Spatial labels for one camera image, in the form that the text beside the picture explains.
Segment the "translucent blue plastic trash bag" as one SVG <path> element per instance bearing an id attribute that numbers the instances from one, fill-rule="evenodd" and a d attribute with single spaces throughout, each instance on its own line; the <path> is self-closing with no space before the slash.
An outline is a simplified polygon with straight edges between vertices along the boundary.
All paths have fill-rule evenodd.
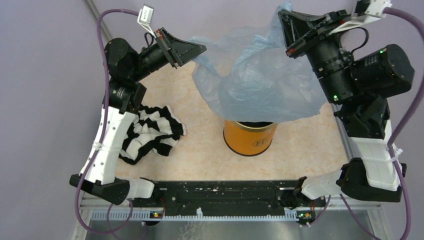
<path id="1" fill-rule="evenodd" d="M 206 51 L 194 59 L 194 84 L 225 120 L 283 123 L 320 113 L 327 102 L 307 57 L 286 55 L 277 13 L 265 27 L 235 27 L 219 40 L 192 36 Z"/>

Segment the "orange gold-rimmed trash bin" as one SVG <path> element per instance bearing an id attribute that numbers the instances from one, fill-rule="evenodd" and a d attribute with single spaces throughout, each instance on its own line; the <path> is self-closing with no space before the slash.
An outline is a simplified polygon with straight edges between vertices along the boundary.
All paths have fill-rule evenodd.
<path id="1" fill-rule="evenodd" d="M 223 139 L 234 153 L 253 157 L 264 153 L 272 144 L 278 124 L 273 122 L 224 121 Z"/>

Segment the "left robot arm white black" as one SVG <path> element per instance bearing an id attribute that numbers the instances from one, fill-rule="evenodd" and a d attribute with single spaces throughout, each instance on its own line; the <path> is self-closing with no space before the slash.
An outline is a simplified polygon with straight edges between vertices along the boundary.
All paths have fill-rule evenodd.
<path id="1" fill-rule="evenodd" d="M 69 180 L 78 191 L 114 205 L 141 198 L 154 207 L 161 198 L 152 181 L 115 175 L 125 136 L 147 91 L 141 80 L 165 65 L 181 67 L 207 49 L 203 44 L 178 39 L 164 28 L 156 30 L 153 39 L 154 44 L 141 51 L 134 50 L 123 38 L 114 38 L 105 45 L 106 88 L 99 128 L 84 167 Z"/>

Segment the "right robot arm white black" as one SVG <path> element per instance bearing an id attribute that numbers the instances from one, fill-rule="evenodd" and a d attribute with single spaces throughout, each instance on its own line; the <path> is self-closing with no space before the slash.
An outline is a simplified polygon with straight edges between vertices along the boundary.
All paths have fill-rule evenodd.
<path id="1" fill-rule="evenodd" d="M 331 173 L 301 177 L 292 199 L 299 206 L 327 195 L 345 194 L 371 202 L 400 201 L 402 188 L 388 143 L 392 134 L 388 98 L 408 92 L 415 71 L 397 44 L 384 46 L 360 59 L 341 44 L 336 28 L 347 22 L 345 10 L 310 15 L 281 10 L 286 55 L 306 56 L 334 113 L 359 156 Z"/>

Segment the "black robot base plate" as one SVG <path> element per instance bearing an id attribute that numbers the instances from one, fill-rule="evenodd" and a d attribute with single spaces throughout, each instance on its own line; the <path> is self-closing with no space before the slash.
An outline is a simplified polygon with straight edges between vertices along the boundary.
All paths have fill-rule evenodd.
<path id="1" fill-rule="evenodd" d="M 282 216 L 294 209 L 295 180 L 158 181 L 150 198 L 135 198 L 134 208 L 160 208 L 167 217 Z"/>

